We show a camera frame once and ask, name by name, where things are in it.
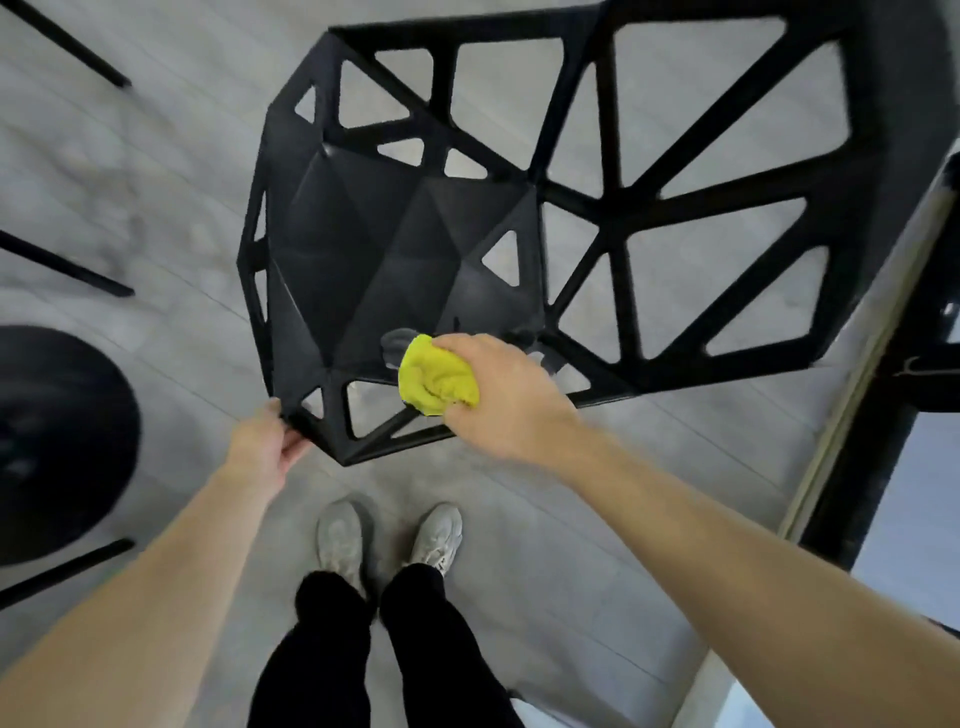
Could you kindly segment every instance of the hand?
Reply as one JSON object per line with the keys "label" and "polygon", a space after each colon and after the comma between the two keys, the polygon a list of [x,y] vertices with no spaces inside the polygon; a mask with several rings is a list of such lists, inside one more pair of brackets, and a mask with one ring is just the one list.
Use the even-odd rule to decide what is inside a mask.
{"label": "hand", "polygon": [[483,333],[451,333],[433,343],[465,359],[476,377],[480,403],[451,404],[444,413],[446,425],[475,447],[546,466],[555,437],[571,425],[580,426],[573,403],[517,347]]}
{"label": "hand", "polygon": [[280,400],[274,398],[233,429],[227,462],[221,471],[273,497],[312,445],[280,419]]}

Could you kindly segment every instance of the white sneaker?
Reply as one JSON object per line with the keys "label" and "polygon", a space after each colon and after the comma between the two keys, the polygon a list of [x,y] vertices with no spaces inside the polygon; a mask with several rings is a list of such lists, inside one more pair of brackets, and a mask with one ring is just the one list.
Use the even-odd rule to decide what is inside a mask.
{"label": "white sneaker", "polygon": [[460,509],[451,503],[441,503],[420,527],[410,563],[427,564],[446,576],[463,540],[464,519]]}
{"label": "white sneaker", "polygon": [[333,571],[343,576],[361,596],[367,590],[360,580],[363,567],[363,531],[360,517],[348,500],[327,506],[317,523],[317,559],[320,571]]}

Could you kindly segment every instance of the black pants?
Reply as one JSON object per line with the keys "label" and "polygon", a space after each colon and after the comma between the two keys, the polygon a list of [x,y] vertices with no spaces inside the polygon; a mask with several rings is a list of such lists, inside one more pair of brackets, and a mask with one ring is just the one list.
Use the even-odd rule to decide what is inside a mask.
{"label": "black pants", "polygon": [[[260,676],[249,728],[368,728],[372,618],[372,607],[338,574],[303,579],[297,625]],[[380,618],[403,674],[410,728],[522,728],[467,622],[446,600],[439,571],[403,569],[383,593]]]}

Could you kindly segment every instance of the yellow cloth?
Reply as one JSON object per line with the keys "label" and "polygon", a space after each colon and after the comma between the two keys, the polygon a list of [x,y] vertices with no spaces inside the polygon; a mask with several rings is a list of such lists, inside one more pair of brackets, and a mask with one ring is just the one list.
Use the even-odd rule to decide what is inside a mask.
{"label": "yellow cloth", "polygon": [[469,364],[455,353],[435,347],[425,333],[410,342],[397,377],[400,398],[424,415],[442,415],[456,401],[470,406],[480,401]]}

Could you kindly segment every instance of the black metal leg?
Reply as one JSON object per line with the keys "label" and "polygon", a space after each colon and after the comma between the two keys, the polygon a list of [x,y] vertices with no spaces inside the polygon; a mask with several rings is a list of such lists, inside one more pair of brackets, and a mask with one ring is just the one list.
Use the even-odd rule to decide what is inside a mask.
{"label": "black metal leg", "polygon": [[44,573],[32,576],[26,581],[21,581],[19,584],[14,584],[0,591],[0,610],[11,607],[17,602],[39,594],[46,589],[50,589],[50,587],[55,587],[71,576],[76,576],[87,569],[92,569],[98,564],[103,564],[114,556],[119,556],[121,553],[129,551],[134,546],[135,543],[133,540],[120,539],[119,541],[114,541],[112,544],[95,548],[83,556],[70,559],[70,561],[65,564],[60,564],[58,567],[53,567]]}
{"label": "black metal leg", "polygon": [[76,38],[67,33],[57,23],[38,11],[23,0],[0,0],[0,5],[19,17],[23,22],[32,25],[45,36],[53,40],[60,48],[85,63],[92,70],[99,73],[117,88],[127,88],[132,85],[131,80],[120,71],[104,61]]}
{"label": "black metal leg", "polygon": [[99,273],[94,273],[76,263],[71,263],[66,258],[38,248],[33,243],[14,237],[8,232],[0,231],[0,250],[10,251],[14,255],[20,255],[34,263],[45,265],[47,268],[63,273],[72,279],[82,280],[84,283],[88,283],[94,288],[99,288],[117,298],[126,299],[134,294],[133,289],[123,283],[118,283],[116,280],[101,276]]}

